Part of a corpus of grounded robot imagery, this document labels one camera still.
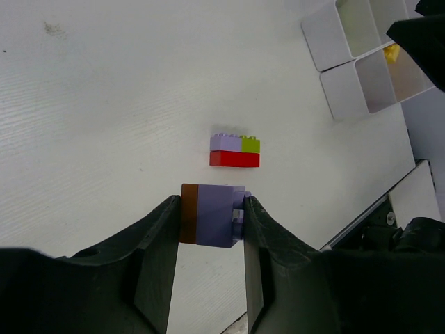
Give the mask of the purple lego on red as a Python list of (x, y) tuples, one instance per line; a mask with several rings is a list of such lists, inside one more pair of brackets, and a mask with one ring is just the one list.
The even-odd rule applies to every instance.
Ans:
[(219, 133), (210, 138), (210, 151), (241, 151), (241, 137), (236, 134)]

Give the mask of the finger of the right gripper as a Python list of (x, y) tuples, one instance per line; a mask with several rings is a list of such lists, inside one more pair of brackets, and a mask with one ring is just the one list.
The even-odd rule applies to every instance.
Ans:
[(420, 1), (415, 11), (421, 16), (394, 22), (387, 35), (444, 91), (444, 2)]

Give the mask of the white divided container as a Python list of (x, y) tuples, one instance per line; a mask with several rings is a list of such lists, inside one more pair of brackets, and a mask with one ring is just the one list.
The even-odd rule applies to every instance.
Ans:
[(405, 52), (385, 49), (396, 21), (418, 18), (416, 1), (328, 1), (301, 26), (335, 120), (361, 118), (403, 102), (434, 84)]

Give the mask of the purple square lego brick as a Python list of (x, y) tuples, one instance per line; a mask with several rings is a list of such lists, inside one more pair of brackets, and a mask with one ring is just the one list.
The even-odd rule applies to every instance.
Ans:
[(199, 184), (197, 198), (196, 244), (231, 248), (234, 210), (243, 210), (243, 201), (250, 192), (245, 186)]

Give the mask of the yellow long lego brick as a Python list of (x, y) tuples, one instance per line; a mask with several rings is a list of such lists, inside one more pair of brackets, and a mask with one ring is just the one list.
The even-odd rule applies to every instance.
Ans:
[(395, 63), (399, 57), (400, 52), (401, 47), (396, 43), (389, 45), (383, 49), (385, 60), (388, 64)]

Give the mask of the brown plate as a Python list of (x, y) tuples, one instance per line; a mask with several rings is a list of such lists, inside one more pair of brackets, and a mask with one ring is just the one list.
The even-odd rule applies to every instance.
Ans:
[(184, 244), (196, 243), (198, 188), (197, 184), (182, 184), (181, 186), (179, 241)]

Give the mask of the red long lego brick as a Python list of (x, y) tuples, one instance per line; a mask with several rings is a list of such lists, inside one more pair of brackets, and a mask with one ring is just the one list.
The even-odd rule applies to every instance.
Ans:
[(258, 168), (260, 154), (252, 152), (211, 151), (209, 165), (215, 167)]

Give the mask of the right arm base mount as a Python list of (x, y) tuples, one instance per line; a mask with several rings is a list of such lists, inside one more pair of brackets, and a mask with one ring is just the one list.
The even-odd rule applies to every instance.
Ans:
[(428, 160), (417, 161), (411, 172), (340, 230), (321, 250), (339, 247), (366, 225), (376, 223), (404, 229), (416, 217), (442, 219)]

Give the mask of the green lego on red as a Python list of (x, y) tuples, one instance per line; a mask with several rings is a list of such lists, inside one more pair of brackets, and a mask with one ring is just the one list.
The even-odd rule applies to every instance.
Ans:
[(255, 136), (240, 136), (241, 138), (241, 152), (247, 153), (261, 153), (261, 142)]

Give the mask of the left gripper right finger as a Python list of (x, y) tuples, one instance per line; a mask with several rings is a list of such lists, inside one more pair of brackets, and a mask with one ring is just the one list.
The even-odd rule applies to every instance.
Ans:
[(250, 333), (443, 333), (444, 224), (411, 220), (386, 249), (312, 248), (244, 202)]

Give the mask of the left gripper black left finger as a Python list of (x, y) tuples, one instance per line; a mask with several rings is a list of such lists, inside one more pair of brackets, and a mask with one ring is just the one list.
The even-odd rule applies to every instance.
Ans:
[(1, 250), (2, 333), (164, 333), (180, 198), (71, 257)]

